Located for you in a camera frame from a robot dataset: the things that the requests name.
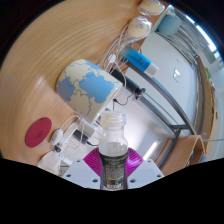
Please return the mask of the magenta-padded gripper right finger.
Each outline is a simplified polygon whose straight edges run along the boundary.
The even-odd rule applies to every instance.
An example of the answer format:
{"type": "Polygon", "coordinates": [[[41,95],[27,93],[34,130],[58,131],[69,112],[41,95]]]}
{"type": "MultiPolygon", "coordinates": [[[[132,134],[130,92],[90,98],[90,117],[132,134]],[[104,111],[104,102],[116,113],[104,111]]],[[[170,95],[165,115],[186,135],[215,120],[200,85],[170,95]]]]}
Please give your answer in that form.
{"type": "Polygon", "coordinates": [[[128,149],[125,175],[128,189],[141,188],[164,177],[153,160],[144,160],[131,148],[128,149]]]}

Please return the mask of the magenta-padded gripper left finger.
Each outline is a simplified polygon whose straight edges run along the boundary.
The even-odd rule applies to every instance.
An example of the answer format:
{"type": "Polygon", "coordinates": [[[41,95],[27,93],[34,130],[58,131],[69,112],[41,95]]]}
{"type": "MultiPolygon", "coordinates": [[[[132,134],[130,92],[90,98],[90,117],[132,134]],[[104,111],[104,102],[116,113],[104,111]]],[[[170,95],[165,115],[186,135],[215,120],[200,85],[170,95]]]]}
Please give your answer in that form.
{"type": "Polygon", "coordinates": [[[99,150],[93,149],[83,159],[76,159],[63,178],[83,188],[100,189],[102,165],[99,150]]]}

